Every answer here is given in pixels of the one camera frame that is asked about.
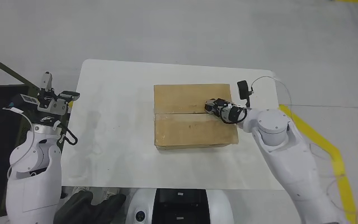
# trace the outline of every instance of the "white table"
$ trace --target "white table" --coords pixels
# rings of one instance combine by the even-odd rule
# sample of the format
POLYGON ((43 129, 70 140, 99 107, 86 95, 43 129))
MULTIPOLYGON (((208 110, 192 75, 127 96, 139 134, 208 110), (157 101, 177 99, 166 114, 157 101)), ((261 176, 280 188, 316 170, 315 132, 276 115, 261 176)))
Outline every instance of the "white table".
MULTIPOLYGON (((236 83, 273 76, 271 71, 86 60, 69 129, 78 144, 65 144, 62 185, 130 188, 282 189, 251 134, 224 148, 159 151, 154 146, 153 85, 236 83)), ((277 108, 275 83, 254 85, 253 108, 277 108)))

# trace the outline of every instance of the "white cable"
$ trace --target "white cable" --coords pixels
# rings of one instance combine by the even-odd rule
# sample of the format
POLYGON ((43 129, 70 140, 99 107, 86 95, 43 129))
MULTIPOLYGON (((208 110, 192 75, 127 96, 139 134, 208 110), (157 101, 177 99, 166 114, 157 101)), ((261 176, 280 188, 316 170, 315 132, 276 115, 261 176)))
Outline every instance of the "white cable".
MULTIPOLYGON (((321 150, 325 151, 323 148, 321 148, 319 145, 315 144, 315 143, 310 143, 309 145, 311 146, 311 144, 314 144, 316 145, 318 148, 320 148, 321 150)), ((320 159, 323 159, 323 160, 326 160, 325 158, 321 157, 321 156, 318 156, 316 154, 314 154, 311 150, 311 153, 315 156, 317 156, 318 158, 320 159)), ((334 184, 334 183, 337 183, 340 179, 344 178, 344 177, 347 177, 345 174, 342 174, 342 175, 333 175, 333 176, 330 176, 330 175, 320 175, 319 174, 319 177, 321 178, 334 178, 334 180, 332 182, 330 182, 330 184, 328 185, 328 187, 326 188, 326 195, 328 197, 328 199, 331 201, 331 203, 333 204, 333 206, 335 206, 338 210, 342 211, 342 212, 346 212, 346 213, 349 213, 349 214, 354 214, 355 215, 355 221, 357 222, 357 218, 358 218, 358 211, 357 212, 354 212, 354 211, 348 211, 348 210, 345 210, 344 208, 341 208, 340 206, 338 206, 334 201, 333 199, 331 198, 330 194, 329 194, 329 189, 331 188, 331 186, 334 184)))
POLYGON ((313 155, 315 155, 316 157, 318 157, 318 158, 320 158, 320 159, 322 159, 322 160, 326 160, 326 161, 331 161, 331 160, 328 160, 328 159, 326 159, 326 158, 323 158, 322 156, 318 156, 317 154, 315 154, 315 153, 313 153, 313 151, 312 151, 312 147, 311 147, 311 145, 315 145, 315 146, 317 146, 318 148, 320 148, 322 151, 324 151, 325 153, 327 153, 325 150, 323 150, 319 145, 317 145, 316 143, 313 143, 313 142, 310 142, 309 143, 309 150, 311 151, 311 153, 313 154, 313 155))
POLYGON ((275 77, 271 77, 271 76, 261 76, 261 77, 255 79, 255 80, 252 82, 252 84, 251 84, 251 89, 252 89, 253 84, 254 84, 257 80, 259 80, 260 78, 272 78, 273 80, 275 80, 275 81, 277 81, 277 82, 280 82, 280 83, 285 87, 285 89, 286 89, 286 91, 287 91, 287 94, 289 95, 289 98, 290 98, 290 113, 291 113, 291 119, 292 119, 293 123, 295 123, 295 121, 294 121, 294 119, 293 119, 293 113, 292 113, 292 98, 291 98, 290 91, 289 91, 289 89, 286 87, 286 85, 285 85, 283 82, 281 82, 279 79, 275 78, 275 77))
POLYGON ((20 114, 21 116, 23 116, 24 118, 26 118, 26 120, 29 122, 29 124, 30 124, 30 130, 31 130, 31 132, 32 132, 32 141, 31 141, 31 145, 30 145, 30 147, 29 147, 29 149, 26 151, 26 153, 24 153, 16 162, 14 162, 13 164, 11 164, 10 165, 10 167, 9 167, 9 169, 7 170, 7 179, 9 179, 10 178, 10 170, 20 161, 20 160, 22 160, 22 158, 24 158, 26 155, 27 155, 27 153, 30 151, 30 149, 31 149, 31 147, 32 147, 32 145, 34 144, 34 140, 35 140, 35 132, 34 132, 34 128, 32 127, 32 123, 31 123, 31 121, 29 120, 29 118, 25 115, 25 114, 23 114, 22 112, 22 110, 19 110, 18 108, 3 108, 3 110, 10 110, 10 111, 12 111, 12 112, 15 112, 15 113, 17 113, 17 114, 20 114))

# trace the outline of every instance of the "black cable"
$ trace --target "black cable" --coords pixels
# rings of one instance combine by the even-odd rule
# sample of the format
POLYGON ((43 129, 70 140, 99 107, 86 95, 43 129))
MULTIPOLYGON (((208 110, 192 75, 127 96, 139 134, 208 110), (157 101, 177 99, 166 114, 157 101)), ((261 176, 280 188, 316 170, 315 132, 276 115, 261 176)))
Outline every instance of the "black cable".
POLYGON ((224 108, 227 108, 227 106, 222 107, 222 108, 220 109, 220 111, 219 111, 219 116, 220 116, 220 119, 221 119, 225 124, 238 124, 238 123, 244 121, 245 118, 246 118, 246 116, 247 116, 247 109, 246 109, 246 108, 239 108, 239 110, 238 110, 238 117, 240 116, 240 114, 241 114, 241 112, 242 112, 243 110, 244 110, 244 113, 245 113, 244 117, 243 117, 241 120, 238 120, 238 121, 236 121, 236 122, 227 122, 226 120, 224 120, 224 118, 223 118, 223 116, 222 116, 222 112, 223 112, 223 109, 224 109, 224 108))
POLYGON ((66 136, 63 137, 64 140, 66 140, 70 145, 74 146, 78 142, 78 138, 62 123, 59 124, 62 128, 64 128, 74 139, 74 142, 71 142, 66 136))

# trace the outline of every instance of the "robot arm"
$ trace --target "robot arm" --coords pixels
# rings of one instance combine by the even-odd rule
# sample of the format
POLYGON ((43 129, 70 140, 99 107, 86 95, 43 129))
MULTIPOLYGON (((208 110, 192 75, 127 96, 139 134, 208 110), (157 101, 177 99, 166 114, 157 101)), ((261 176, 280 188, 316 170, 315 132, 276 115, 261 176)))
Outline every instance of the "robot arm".
POLYGON ((302 223, 343 222, 320 186, 308 145, 282 111, 243 108, 222 99, 207 101, 205 110, 252 133, 272 174, 290 195, 302 223))
POLYGON ((23 115, 32 126, 26 141, 10 155, 11 175, 8 176, 6 210, 11 224, 53 223, 61 196, 61 150, 57 142, 76 144, 77 139, 60 122, 68 111, 68 103, 79 93, 63 91, 55 95, 51 87, 52 75, 46 72, 37 99, 19 94, 6 110, 23 115), (74 138, 70 142, 62 128, 74 138))

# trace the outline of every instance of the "black cloth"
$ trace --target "black cloth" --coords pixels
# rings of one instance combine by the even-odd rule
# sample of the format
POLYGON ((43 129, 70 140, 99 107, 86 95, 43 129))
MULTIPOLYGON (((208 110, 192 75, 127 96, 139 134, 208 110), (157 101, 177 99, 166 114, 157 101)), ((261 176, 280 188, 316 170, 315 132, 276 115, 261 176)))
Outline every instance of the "black cloth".
POLYGON ((109 224, 126 200, 123 194, 111 196, 108 200, 93 206, 92 192, 81 190, 57 211, 54 224, 109 224))

